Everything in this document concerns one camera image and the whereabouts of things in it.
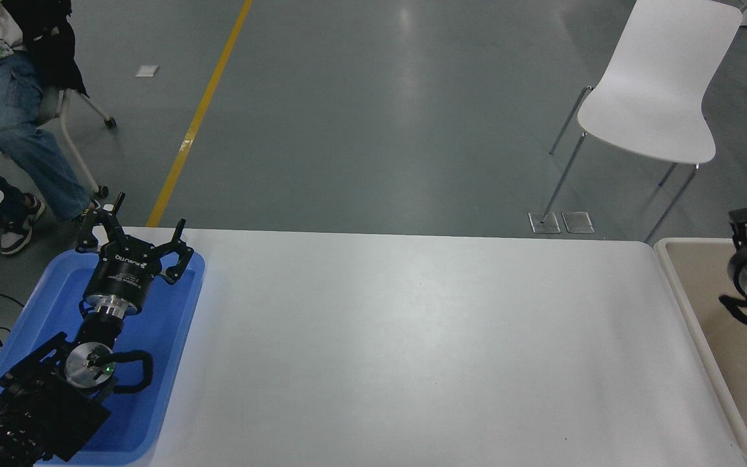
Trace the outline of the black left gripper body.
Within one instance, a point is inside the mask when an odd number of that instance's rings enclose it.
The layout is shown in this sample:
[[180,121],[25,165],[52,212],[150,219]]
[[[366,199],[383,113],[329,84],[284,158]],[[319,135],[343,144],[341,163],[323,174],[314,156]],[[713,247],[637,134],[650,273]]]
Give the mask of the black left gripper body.
[[84,300],[94,307],[113,296],[127,304],[128,311],[141,311],[149,289],[162,263],[151,251],[118,245],[104,245],[84,292]]

